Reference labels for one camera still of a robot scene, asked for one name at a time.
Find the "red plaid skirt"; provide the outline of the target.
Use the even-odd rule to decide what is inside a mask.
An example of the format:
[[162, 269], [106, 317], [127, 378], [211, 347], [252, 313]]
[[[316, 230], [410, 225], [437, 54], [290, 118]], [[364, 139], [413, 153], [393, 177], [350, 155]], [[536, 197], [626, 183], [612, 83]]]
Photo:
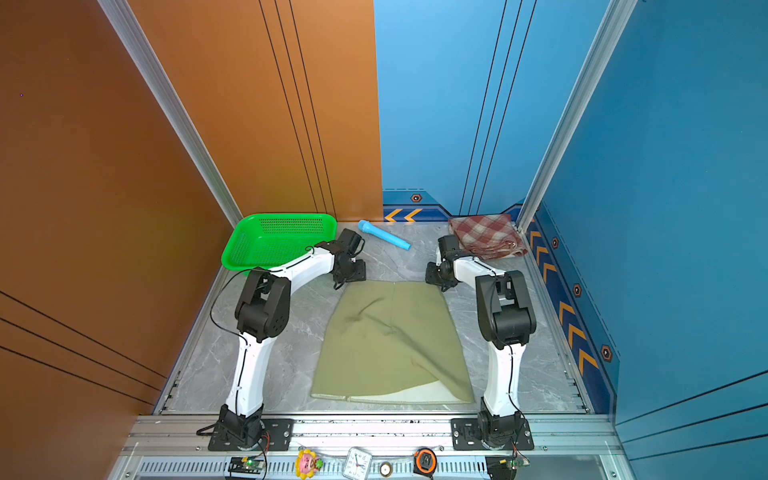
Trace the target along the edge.
[[528, 252], [509, 214], [453, 218], [449, 228], [464, 251], [482, 260], [520, 257]]

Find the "olive green skirt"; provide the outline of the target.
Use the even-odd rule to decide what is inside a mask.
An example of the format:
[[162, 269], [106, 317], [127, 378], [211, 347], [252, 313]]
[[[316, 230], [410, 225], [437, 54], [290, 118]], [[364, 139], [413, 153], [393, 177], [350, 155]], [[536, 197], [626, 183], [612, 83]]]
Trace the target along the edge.
[[377, 404], [473, 403], [443, 293], [419, 282], [348, 285], [329, 320], [310, 394]]

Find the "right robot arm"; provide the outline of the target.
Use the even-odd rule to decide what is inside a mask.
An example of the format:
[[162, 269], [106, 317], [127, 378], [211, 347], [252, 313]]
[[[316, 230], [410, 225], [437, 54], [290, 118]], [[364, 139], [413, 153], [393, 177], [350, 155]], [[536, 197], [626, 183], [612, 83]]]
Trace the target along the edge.
[[454, 448], [531, 450], [529, 422], [520, 407], [519, 382], [526, 347], [537, 321], [526, 279], [464, 253], [455, 235], [438, 239], [437, 260], [427, 264], [425, 281], [443, 292], [463, 283], [476, 296], [478, 327], [489, 347], [487, 386], [475, 419], [451, 421]]

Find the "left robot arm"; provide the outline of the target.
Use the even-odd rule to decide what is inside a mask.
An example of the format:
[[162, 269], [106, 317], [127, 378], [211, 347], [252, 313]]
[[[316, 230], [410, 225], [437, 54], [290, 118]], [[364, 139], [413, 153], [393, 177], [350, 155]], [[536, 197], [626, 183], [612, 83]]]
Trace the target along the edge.
[[336, 289], [364, 281], [365, 262], [357, 258], [364, 244], [358, 233], [345, 229], [337, 239], [311, 246], [295, 260], [248, 271], [234, 311], [240, 345], [233, 384], [216, 422], [198, 431], [210, 435], [210, 451], [248, 451], [266, 446], [264, 385], [275, 339], [289, 321], [291, 295], [326, 274], [333, 277]]

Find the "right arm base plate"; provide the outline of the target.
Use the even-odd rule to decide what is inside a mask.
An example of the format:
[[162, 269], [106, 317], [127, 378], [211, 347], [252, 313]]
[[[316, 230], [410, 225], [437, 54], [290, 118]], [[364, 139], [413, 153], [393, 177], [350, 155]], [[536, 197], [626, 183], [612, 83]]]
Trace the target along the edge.
[[533, 451], [533, 433], [525, 419], [503, 420], [501, 426], [485, 424], [476, 417], [450, 420], [453, 449], [457, 451], [504, 450]]

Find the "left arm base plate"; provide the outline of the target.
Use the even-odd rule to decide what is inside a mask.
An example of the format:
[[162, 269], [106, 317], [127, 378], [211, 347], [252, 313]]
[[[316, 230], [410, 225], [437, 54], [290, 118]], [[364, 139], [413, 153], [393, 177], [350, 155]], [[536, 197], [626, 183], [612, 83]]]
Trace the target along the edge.
[[226, 426], [217, 421], [212, 430], [209, 451], [285, 452], [293, 434], [293, 419], [255, 419]]

